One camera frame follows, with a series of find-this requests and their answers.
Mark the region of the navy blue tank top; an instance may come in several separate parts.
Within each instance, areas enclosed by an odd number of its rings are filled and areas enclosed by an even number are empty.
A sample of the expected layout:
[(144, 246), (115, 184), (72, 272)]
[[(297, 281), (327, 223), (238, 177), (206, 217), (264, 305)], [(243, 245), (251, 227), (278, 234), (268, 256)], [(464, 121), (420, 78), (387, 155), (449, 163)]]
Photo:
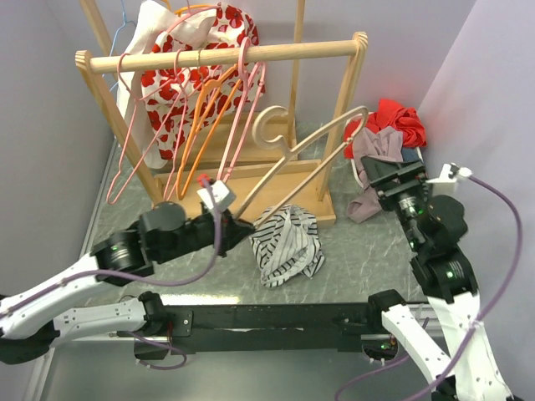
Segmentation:
[(401, 156), (404, 162), (415, 162), (420, 160), (420, 154), (416, 148), (402, 148)]

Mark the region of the white black striped tank top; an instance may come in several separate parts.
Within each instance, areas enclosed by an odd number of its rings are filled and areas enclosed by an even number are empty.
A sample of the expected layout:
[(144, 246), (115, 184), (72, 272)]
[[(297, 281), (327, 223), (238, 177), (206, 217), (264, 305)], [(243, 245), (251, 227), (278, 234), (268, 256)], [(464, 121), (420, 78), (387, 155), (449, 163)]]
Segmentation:
[(280, 287), (298, 275), (311, 278), (325, 263), (316, 217), (301, 206), (284, 206), (249, 241), (264, 287)]

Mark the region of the pink plastic hanger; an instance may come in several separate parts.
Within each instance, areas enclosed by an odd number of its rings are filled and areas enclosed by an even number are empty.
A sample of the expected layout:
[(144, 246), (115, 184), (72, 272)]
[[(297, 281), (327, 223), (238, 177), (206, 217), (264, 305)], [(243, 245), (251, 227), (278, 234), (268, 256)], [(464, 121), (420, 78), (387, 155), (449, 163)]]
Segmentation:
[[(262, 90), (265, 86), (265, 75), (266, 75), (266, 65), (264, 62), (256, 62), (253, 64), (252, 70), (249, 71), (246, 62), (246, 56), (248, 49), (252, 46), (252, 40), (246, 36), (241, 44), (238, 54), (237, 66), (238, 66), (238, 78), (242, 81), (242, 96), (237, 106), (237, 111), (235, 113), (234, 119), (232, 121), (232, 127), (227, 138), (227, 144), (223, 151), (222, 160), (217, 172), (217, 179), (226, 183), (236, 166), (239, 155), (242, 151), (249, 126), (252, 122), (252, 117), (257, 106), (257, 102), (262, 95)], [(251, 91), (254, 84), (257, 84), (257, 91), (255, 93), (254, 99), (252, 100), (251, 108), (248, 111), (246, 122), (244, 128), (242, 129), (239, 141), (237, 142), (237, 147), (233, 154), (233, 157), (230, 162), (227, 161), (228, 154), (233, 144), (234, 136), (238, 129), (238, 124), (242, 116), (242, 111), (244, 110), (245, 104), (249, 99), (249, 92)]]

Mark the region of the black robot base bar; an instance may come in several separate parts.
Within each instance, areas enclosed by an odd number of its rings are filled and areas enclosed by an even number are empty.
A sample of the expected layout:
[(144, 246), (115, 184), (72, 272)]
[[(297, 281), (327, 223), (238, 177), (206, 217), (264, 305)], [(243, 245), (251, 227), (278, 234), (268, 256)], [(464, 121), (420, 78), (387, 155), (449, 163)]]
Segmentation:
[(360, 352), (392, 335), (368, 322), (365, 302), (164, 307), (163, 320), (140, 332), (170, 339), (189, 354), (233, 351)]

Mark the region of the beige wooden hanger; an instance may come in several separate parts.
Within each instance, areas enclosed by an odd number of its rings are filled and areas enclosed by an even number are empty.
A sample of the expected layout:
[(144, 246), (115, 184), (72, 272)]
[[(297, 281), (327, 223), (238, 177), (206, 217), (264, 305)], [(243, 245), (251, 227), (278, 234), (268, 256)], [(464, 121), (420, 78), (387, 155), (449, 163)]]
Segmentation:
[(347, 122), (354, 117), (360, 117), (360, 122), (357, 128), (352, 132), (348, 139), (343, 140), (334, 150), (329, 150), (328, 155), (324, 160), (308, 175), (308, 177), (298, 184), (288, 195), (286, 195), (278, 204), (271, 209), (271, 214), (281, 209), (286, 203), (288, 203), (294, 196), (296, 196), (312, 179), (314, 179), (320, 172), (327, 168), (327, 166), (334, 160), (334, 158), (343, 152), (343, 150), (349, 146), (349, 144), (355, 139), (355, 137), (366, 126), (369, 109), (360, 105), (354, 109), (351, 109), (339, 117), (333, 118), (326, 125), (316, 129), (312, 134), (306, 137), (303, 141), (296, 144), (293, 148), (289, 148), (285, 139), (279, 135), (271, 140), (266, 139), (263, 136), (264, 127), (267, 122), (273, 117), (283, 116), (287, 110), (280, 105), (274, 105), (267, 107), (256, 118), (252, 127), (252, 138), (255, 144), (263, 149), (280, 149), (282, 151), (282, 157), (279, 161), (260, 179), (260, 181), (253, 187), (248, 193), (245, 200), (241, 203), (237, 211), (234, 213), (234, 217), (240, 218), (246, 209), (252, 204), (252, 201), (259, 195), (262, 188), (272, 179), (275, 175), (289, 162), (294, 156), (297, 156), (301, 151), (305, 150), (315, 141), (326, 135), (331, 129), (337, 128), (340, 124)]

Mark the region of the orange hanger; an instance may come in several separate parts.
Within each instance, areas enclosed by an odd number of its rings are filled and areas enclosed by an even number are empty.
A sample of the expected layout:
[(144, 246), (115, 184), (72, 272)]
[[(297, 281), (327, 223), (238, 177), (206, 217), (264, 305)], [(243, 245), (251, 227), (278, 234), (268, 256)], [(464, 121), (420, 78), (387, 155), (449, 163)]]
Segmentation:
[[(219, 104), (219, 100), (221, 98), (223, 84), (228, 81), (229, 78), (236, 78), (237, 72), (238, 64), (235, 63), (221, 73), (216, 79), (210, 79), (202, 85), (201, 92), (196, 101), (191, 131), (185, 142), (181, 164), (176, 173), (174, 190), (176, 199), (179, 201), (183, 200), (187, 195), (187, 191), (193, 180), (193, 175), (196, 173), (196, 170), (201, 163), (203, 155), (210, 144), (211, 137), (214, 135), (216, 127), (221, 122), (222, 117), (231, 107), (231, 102), (239, 88), (239, 84), (242, 82), (241, 79), (237, 79), (237, 82), (232, 86), (230, 93), (226, 96), (222, 104)], [(182, 176), (186, 171), (187, 162), (193, 155), (194, 145), (197, 142), (197, 138), (200, 132), (206, 127), (210, 127), (206, 134), (206, 138), (195, 154), (195, 159), (191, 164), (187, 177), (185, 180), (182, 180)]]

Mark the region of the pale pink tank top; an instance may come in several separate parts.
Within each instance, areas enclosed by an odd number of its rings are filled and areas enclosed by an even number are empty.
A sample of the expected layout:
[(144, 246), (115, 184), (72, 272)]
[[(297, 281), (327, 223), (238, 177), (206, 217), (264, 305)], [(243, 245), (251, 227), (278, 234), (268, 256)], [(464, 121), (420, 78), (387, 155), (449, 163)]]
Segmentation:
[(370, 182), (385, 175), (382, 162), (401, 162), (403, 134), (393, 127), (386, 127), (377, 134), (368, 128), (354, 138), (351, 145), (353, 161), (363, 193), (347, 206), (347, 216), (355, 223), (362, 223), (382, 210), (375, 189)]

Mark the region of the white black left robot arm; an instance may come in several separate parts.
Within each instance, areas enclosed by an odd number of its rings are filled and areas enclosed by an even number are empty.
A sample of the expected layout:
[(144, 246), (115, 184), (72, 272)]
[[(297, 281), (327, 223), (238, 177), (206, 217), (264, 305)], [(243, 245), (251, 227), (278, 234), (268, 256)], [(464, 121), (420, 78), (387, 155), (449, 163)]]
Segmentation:
[(106, 332), (155, 336), (170, 323), (161, 297), (138, 297), (101, 307), (79, 307), (99, 292), (152, 279), (154, 266), (213, 246), (225, 256), (253, 234), (254, 225), (230, 211), (215, 217), (206, 207), (193, 219), (172, 202), (142, 214), (127, 229), (93, 247), (71, 267), (25, 292), (1, 298), (1, 361), (26, 363), (50, 348)]

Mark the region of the red tank top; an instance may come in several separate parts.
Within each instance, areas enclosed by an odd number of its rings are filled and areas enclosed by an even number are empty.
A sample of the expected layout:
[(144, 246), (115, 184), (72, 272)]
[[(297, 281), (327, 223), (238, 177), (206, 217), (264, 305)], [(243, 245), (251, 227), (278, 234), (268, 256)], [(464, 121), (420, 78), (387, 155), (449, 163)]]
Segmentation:
[(416, 109), (393, 99), (380, 99), (376, 111), (369, 114), (366, 128), (378, 134), (388, 127), (403, 134), (402, 148), (427, 146), (425, 127)]

